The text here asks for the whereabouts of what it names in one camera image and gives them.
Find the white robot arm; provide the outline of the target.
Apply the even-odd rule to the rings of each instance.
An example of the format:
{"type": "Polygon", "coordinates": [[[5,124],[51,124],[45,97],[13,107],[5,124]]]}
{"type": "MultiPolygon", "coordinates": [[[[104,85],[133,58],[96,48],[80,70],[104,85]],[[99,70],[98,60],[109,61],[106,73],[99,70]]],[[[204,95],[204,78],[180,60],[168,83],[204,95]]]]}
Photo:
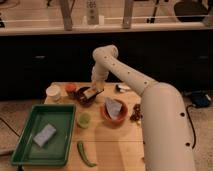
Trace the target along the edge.
{"type": "Polygon", "coordinates": [[[196,171],[183,98],[172,85],[120,62],[115,45],[92,53],[92,85],[103,88],[108,72],[141,97],[142,133],[146,171],[196,171]]]}

